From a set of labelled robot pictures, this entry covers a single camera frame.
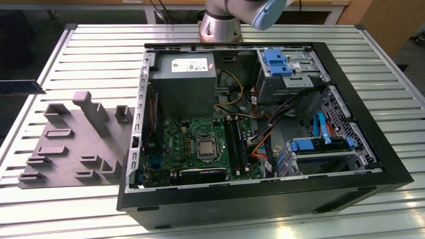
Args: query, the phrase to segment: blue latch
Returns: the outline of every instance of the blue latch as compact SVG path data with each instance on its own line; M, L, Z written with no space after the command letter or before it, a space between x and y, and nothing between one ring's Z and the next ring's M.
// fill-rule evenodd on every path
M354 148L355 144L354 144L354 140L351 137L346 137L346 143L350 149Z
M310 139L295 139L289 143L293 152L298 150L313 150L313 142Z
M318 124L319 123L319 131L321 131L321 136L325 140L325 143L331 143L330 141L330 137L327 134L327 129L326 129L326 120L325 120L325 115L321 112L317 112L314 115L314 119L313 119L313 133L314 133L314 137L318 137L319 133L318 133Z
M286 57L281 54L277 49L265 49L263 52L263 62L269 67L270 76L290 76L291 69L286 64Z

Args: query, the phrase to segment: black cable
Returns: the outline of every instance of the black cable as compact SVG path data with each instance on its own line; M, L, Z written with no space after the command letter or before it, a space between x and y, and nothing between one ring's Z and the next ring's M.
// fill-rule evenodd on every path
M259 138L266 133L269 133L269 130L273 129L275 123L278 122L279 117L295 107L295 105L301 101L301 97L303 95L306 95L311 92L323 90L326 88L326 86L327 85L323 84L323 85L319 85L317 87L313 87L313 88L309 88L309 89L299 91L285 103L282 103L279 105L279 107L275 109L274 113L271 114L271 116L266 122L266 128L251 137L250 142L253 142L257 138Z
M187 18L190 16L190 13L191 13L191 10L189 10L189 13L187 13L186 17L181 21L178 21L178 23L183 23L187 20Z
M261 118L261 117L255 117L255 116L250 116L247 114L243 114L243 113L237 113L237 112L231 112L229 110L226 110L223 107L221 106L214 106L217 107L222 112L225 112L227 115L234 115L234 116L245 116L247 118Z
M166 7L165 7L165 5L164 5L164 3L162 3L162 0L158 0L158 1L160 1L161 6L162 6L162 9L164 9L164 11L165 11L165 15L166 15L168 21L169 21L169 23L172 24L172 23L173 23L173 22L172 22L172 17L170 17L170 15L168 14L168 10L166 10Z
M266 173L265 177L271 178L274 177L274 172L275 172L275 167L274 167L274 157L273 157L273 150L271 150L271 137L266 138L263 141L263 149L265 149L265 156L266 156L266 161L271 165L271 172Z
M157 6L153 4L152 0L149 0L149 2L150 2L152 6L154 8L154 11L160 12L160 10L157 9Z

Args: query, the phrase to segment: sticker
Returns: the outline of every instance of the sticker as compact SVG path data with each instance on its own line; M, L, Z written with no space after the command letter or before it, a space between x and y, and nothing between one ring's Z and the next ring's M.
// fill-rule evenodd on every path
M279 151L281 151L281 147L278 145L274 146L273 153L279 153Z
M250 101L251 101L251 104L253 104L253 105L257 105L257 97L255 97L255 96L251 96L251 97L250 97Z
M287 65L289 65L290 68L299 68L299 64L298 63L289 62Z
M347 5L347 2L334 1L331 5Z
M271 167L271 164L267 161L265 162L263 167L266 168L266 170L269 172L271 172L273 167Z
M206 58L174 59L172 61L172 72L207 71Z

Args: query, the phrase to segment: aluminum work table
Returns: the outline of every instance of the aluminum work table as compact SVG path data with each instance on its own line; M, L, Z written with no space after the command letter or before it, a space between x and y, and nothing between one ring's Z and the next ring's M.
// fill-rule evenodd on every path
M116 211L118 185L21 190L17 177L34 149L49 103L68 109L76 90L105 108L136 104L146 42L197 42L195 25L78 25L65 30L38 77L46 95L28 96L0 148L0 238L423 238L425 100L366 31L353 26L285 25L245 42L326 42L414 182L347 209L257 221L146 231Z

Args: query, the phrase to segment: power supply label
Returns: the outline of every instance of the power supply label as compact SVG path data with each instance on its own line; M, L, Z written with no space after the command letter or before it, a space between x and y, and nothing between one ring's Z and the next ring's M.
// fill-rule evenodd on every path
M174 59L172 72L207 71L206 58Z

